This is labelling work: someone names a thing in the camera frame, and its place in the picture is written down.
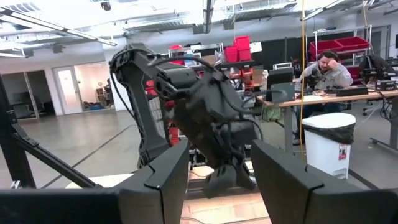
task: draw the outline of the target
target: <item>ceiling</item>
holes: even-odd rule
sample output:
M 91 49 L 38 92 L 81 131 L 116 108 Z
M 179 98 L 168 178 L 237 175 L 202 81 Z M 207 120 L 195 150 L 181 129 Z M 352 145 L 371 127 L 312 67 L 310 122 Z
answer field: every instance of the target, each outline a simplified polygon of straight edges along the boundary
M 334 1 L 306 0 L 305 13 L 308 15 Z M 385 2 L 392 0 L 368 0 L 366 3 L 369 7 Z M 328 11 L 354 9 L 362 3 L 363 0 L 345 0 Z M 302 10 L 301 1 L 296 0 L 1 0 L 0 6 L 104 39 L 187 28 L 192 28 L 194 34 L 206 34 L 211 31 L 212 24 L 234 29 L 235 22 L 253 19 L 277 16 L 299 19 Z M 92 40 L 0 14 L 2 52 L 54 45 L 59 48 L 89 41 Z

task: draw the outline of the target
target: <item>table leg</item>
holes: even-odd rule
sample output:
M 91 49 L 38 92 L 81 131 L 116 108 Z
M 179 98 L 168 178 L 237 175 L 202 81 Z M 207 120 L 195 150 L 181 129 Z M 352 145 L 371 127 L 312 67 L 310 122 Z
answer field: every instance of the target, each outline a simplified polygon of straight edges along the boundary
M 285 120 L 285 152 L 292 152 L 293 145 L 293 127 L 292 127 L 292 110 L 290 107 L 284 108 Z
M 380 140 L 371 138 L 373 144 L 380 144 L 386 148 L 398 151 L 397 138 L 398 138 L 398 97 L 392 99 L 392 121 L 390 124 L 390 143 L 387 144 Z

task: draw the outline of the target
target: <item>trash can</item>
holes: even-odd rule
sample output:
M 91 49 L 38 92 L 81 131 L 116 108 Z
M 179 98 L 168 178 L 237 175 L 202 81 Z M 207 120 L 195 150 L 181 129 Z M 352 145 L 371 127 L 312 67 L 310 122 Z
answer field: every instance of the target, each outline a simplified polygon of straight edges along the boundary
M 355 117 L 346 113 L 303 119 L 307 164 L 338 179 L 347 179 L 355 122 Z

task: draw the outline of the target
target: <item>black trash bag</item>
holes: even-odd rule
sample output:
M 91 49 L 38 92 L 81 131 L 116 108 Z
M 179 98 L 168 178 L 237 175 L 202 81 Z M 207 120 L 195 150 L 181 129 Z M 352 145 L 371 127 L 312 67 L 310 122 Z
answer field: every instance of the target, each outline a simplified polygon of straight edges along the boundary
M 314 128 L 303 124 L 304 130 L 310 131 L 340 144 L 351 145 L 354 142 L 355 123 L 338 128 Z

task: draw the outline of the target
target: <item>robotic arm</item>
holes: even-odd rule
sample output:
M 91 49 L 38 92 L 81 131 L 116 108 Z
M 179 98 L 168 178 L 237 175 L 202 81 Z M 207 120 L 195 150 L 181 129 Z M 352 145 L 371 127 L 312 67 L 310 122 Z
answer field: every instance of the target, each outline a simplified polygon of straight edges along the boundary
M 142 85 L 143 80 L 153 79 L 159 97 L 175 102 L 168 118 L 214 169 L 214 173 L 206 178 L 206 196 L 215 197 L 235 185 L 253 189 L 255 184 L 250 180 L 244 163 L 244 145 L 257 139 L 257 134 L 253 121 L 243 119 L 239 110 L 242 100 L 229 78 L 206 62 L 203 63 L 208 69 L 199 79 L 191 68 L 158 58 L 160 55 L 145 45 L 131 44 L 117 53 L 110 65 L 117 81 L 129 93 L 141 134 L 139 167 L 169 148 L 167 141 L 157 132 Z

